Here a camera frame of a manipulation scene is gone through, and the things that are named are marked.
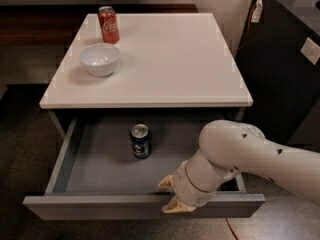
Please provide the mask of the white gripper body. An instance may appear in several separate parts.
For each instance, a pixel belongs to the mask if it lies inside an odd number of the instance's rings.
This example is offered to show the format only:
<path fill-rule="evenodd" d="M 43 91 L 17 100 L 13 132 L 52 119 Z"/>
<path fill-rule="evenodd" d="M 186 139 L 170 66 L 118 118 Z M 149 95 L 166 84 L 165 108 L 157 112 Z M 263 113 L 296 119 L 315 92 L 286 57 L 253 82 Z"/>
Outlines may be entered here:
<path fill-rule="evenodd" d="M 216 194 L 223 183 L 239 174 L 213 164 L 201 150 L 184 161 L 173 174 L 173 189 L 179 204 L 203 207 Z"/>

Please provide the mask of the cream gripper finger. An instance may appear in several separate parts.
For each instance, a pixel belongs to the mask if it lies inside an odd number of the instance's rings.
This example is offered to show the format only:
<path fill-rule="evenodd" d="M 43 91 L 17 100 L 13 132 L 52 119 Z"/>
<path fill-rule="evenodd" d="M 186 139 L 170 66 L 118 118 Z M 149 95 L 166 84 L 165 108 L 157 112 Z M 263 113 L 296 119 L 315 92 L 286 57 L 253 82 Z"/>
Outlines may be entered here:
<path fill-rule="evenodd" d="M 173 176 L 167 175 L 165 176 L 157 185 L 157 190 L 160 192 L 173 192 L 174 186 L 173 186 Z"/>
<path fill-rule="evenodd" d="M 168 204 L 164 205 L 161 210 L 165 214 L 176 214 L 176 213 L 189 213 L 193 212 L 196 206 L 190 206 L 179 201 L 176 196 L 174 196 Z"/>

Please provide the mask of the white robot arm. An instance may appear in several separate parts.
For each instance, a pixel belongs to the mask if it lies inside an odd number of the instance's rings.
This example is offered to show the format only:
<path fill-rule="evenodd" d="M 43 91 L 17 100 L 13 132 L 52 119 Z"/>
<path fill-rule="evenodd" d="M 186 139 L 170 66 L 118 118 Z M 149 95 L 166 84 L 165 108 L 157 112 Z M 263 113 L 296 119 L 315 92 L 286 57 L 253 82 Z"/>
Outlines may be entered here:
<path fill-rule="evenodd" d="M 215 120 L 201 130 L 197 152 L 159 182 L 159 189 L 174 192 L 162 211 L 175 214 L 203 207 L 220 185 L 242 172 L 320 205 L 319 153 L 272 142 L 250 124 Z"/>

